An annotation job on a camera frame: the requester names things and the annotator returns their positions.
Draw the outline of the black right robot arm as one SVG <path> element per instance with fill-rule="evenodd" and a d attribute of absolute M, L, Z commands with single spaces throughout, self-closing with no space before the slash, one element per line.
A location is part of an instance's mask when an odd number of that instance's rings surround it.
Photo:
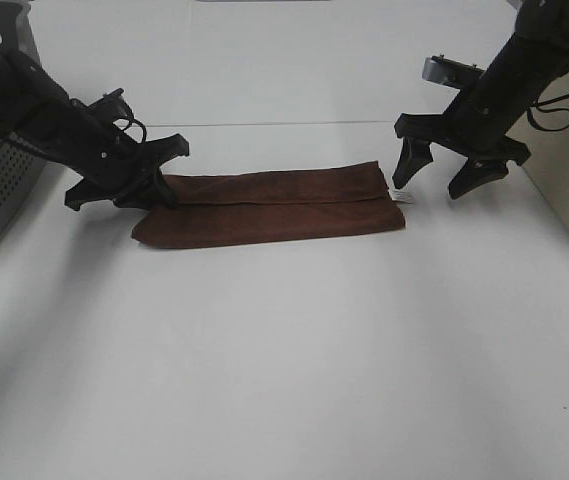
<path fill-rule="evenodd" d="M 522 2 L 509 40 L 487 69 L 442 55 L 426 58 L 423 79 L 457 89 L 441 114 L 403 113 L 394 130 L 403 145 L 392 180 L 403 188 L 432 162 L 431 144 L 465 157 L 448 192 L 457 199 L 489 182 L 503 179 L 510 161 L 523 165 L 528 147 L 508 137 L 510 128 L 533 113 L 553 112 L 542 93 L 569 72 L 569 1 Z"/>

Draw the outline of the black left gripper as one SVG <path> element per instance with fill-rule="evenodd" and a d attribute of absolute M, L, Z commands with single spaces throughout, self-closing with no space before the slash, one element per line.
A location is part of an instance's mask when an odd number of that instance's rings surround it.
<path fill-rule="evenodd" d="M 175 209 L 178 199 L 161 166 L 187 157 L 189 143 L 180 134 L 149 140 L 122 94 L 116 89 L 90 105 L 63 97 L 64 157 L 82 176 L 66 192 L 65 205 L 78 211 L 85 203 L 110 200 L 118 208 Z"/>

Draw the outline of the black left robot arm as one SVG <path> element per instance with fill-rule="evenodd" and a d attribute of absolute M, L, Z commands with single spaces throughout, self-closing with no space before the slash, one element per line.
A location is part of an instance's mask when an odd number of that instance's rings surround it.
<path fill-rule="evenodd" d="M 110 200 L 118 208 L 174 208 L 177 196 L 161 167 L 188 156 L 179 134 L 149 140 L 129 136 L 143 124 L 116 89 L 90 105 L 74 99 L 34 60 L 0 51 L 0 141 L 81 175 L 65 194 L 73 210 Z"/>

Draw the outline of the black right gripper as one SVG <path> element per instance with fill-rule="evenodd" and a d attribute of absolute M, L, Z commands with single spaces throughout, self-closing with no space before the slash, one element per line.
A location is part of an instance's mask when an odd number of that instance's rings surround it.
<path fill-rule="evenodd" d="M 460 91 L 441 114 L 401 114 L 394 125 L 403 141 L 394 187 L 404 188 L 433 162 L 432 143 L 470 158 L 448 185 L 451 199 L 503 179 L 509 170 L 502 160 L 521 165 L 530 157 L 524 143 L 507 135 L 530 106 L 531 90 L 523 85 L 475 84 Z"/>

